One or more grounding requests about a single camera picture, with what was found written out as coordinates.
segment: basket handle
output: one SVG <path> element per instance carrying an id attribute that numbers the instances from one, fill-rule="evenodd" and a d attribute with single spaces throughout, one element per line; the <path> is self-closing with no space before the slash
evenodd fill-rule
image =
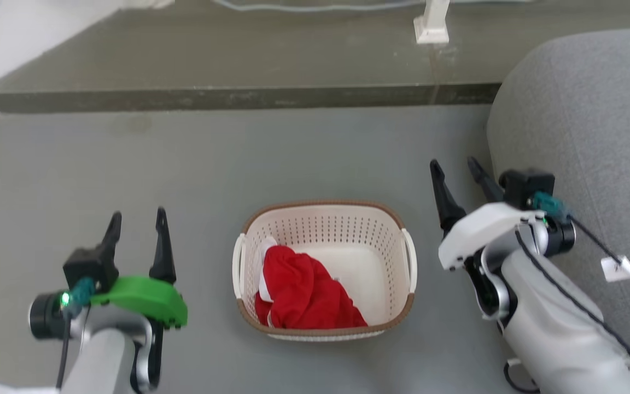
<path id="1" fill-rule="evenodd" d="M 410 264 L 410 292 L 414 293 L 417 289 L 417 252 L 415 252 L 415 243 L 406 229 L 402 229 L 402 235 L 405 239 L 405 247 L 407 247 L 408 263 Z"/>
<path id="2" fill-rule="evenodd" d="M 242 249 L 244 248 L 245 234 L 240 234 L 235 241 L 235 249 L 232 252 L 232 289 L 235 297 L 242 299 Z"/>

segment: green led light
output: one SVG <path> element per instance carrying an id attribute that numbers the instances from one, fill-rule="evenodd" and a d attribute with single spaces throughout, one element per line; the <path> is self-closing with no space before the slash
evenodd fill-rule
<path id="1" fill-rule="evenodd" d="M 69 304 L 69 293 L 63 293 L 60 297 L 60 305 L 67 306 Z"/>

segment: basket bottom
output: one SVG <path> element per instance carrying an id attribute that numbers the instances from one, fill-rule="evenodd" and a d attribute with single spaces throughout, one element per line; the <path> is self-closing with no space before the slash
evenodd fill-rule
<path id="1" fill-rule="evenodd" d="M 347 290 L 354 306 L 369 325 L 383 324 L 387 315 L 385 266 L 375 250 L 350 245 L 290 245 L 296 253 L 307 253 Z"/>

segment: robotic arm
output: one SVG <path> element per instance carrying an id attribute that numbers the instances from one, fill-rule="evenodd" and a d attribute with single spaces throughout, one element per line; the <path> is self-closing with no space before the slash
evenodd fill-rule
<path id="1" fill-rule="evenodd" d="M 120 212 L 93 249 L 77 249 L 63 265 L 71 290 L 36 297 L 28 324 L 37 339 L 80 339 L 77 362 L 62 394 L 132 394 L 157 389 L 166 329 L 186 325 L 165 210 L 157 210 L 157 247 L 149 277 L 119 277 L 113 263 Z"/>
<path id="2" fill-rule="evenodd" d="M 630 394 L 630 351 L 590 318 L 602 322 L 602 312 L 547 258 L 575 243 L 569 220 L 533 209 L 537 192 L 553 193 L 553 175 L 510 170 L 500 178 L 502 190 L 475 159 L 468 165 L 489 201 L 469 215 L 454 202 L 438 162 L 430 165 L 445 235 L 442 267 L 469 275 L 483 319 L 497 322 L 540 392 Z M 509 367 L 512 387 L 539 392 L 515 386 Z"/>

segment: black cable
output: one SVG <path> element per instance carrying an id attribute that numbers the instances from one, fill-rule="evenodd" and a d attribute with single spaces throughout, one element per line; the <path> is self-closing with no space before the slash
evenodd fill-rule
<path id="1" fill-rule="evenodd" d="M 512 378 L 510 377 L 509 362 L 505 362 L 505 367 L 502 369 L 502 372 L 505 374 L 505 380 L 507 381 L 507 383 L 510 385 L 510 387 L 512 387 L 516 391 L 523 392 L 524 394 L 537 394 L 538 392 L 541 392 L 538 387 L 536 387 L 535 389 L 523 389 L 522 387 L 517 386 L 515 382 L 512 381 Z"/>
<path id="2" fill-rule="evenodd" d="M 72 326 L 72 317 L 65 316 L 65 331 L 62 333 L 62 357 L 60 357 L 60 370 L 57 372 L 56 389 L 62 389 L 62 380 L 65 378 L 65 365 L 67 365 L 67 349 L 69 348 L 69 331 Z"/>
<path id="3" fill-rule="evenodd" d="M 617 256 L 617 254 L 615 252 L 613 252 L 611 249 L 609 249 L 607 247 L 607 245 L 604 244 L 604 242 L 600 241 L 600 239 L 597 238 L 596 235 L 592 234 L 592 232 L 582 223 L 580 223 L 579 220 L 575 219 L 575 217 L 573 215 L 568 215 L 568 219 L 575 224 L 575 226 L 577 226 L 580 230 L 582 230 L 583 233 L 585 233 L 585 235 L 587 235 L 587 237 L 592 240 L 592 242 L 595 243 L 595 245 L 597 245 L 600 249 L 602 249 L 609 257 L 611 257 L 615 262 L 617 262 L 617 264 L 621 265 L 621 259 Z"/>
<path id="4" fill-rule="evenodd" d="M 587 314 L 587 316 L 589 316 L 593 322 L 597 323 L 600 327 L 604 329 L 604 331 L 606 331 L 608 334 L 614 337 L 614 339 L 616 339 L 617 342 L 619 342 L 619 344 L 623 347 L 623 349 L 626 350 L 626 352 L 628 353 L 628 356 L 630 357 L 630 346 L 628 346 L 628 344 L 625 341 L 623 341 L 622 337 L 620 337 L 619 334 L 617 334 L 611 327 L 609 327 L 607 323 L 600 320 L 599 317 L 595 316 L 595 314 L 590 312 L 589 309 L 587 309 L 584 305 L 580 304 L 580 302 L 577 299 L 575 299 L 575 297 L 573 297 L 570 293 L 568 293 L 567 290 L 565 290 L 562 285 L 558 284 L 558 282 L 555 279 L 553 279 L 551 275 L 548 274 L 548 272 L 538 262 L 534 254 L 529 251 L 527 244 L 524 243 L 522 236 L 520 235 L 519 230 L 515 230 L 515 235 L 517 235 L 517 242 L 520 243 L 520 246 L 522 247 L 524 254 L 526 254 L 527 257 L 530 260 L 532 260 L 532 264 L 536 267 L 536 269 L 538 269 L 541 272 L 541 274 L 543 274 L 546 277 L 546 279 L 549 282 L 551 282 L 551 284 L 555 286 L 556 289 L 558 289 L 558 291 L 561 294 L 563 294 L 563 296 L 565 296 L 567 299 L 573 302 L 573 304 L 575 304 L 575 306 L 577 306 L 577 308 L 580 309 L 580 311 L 585 312 L 585 314 Z"/>

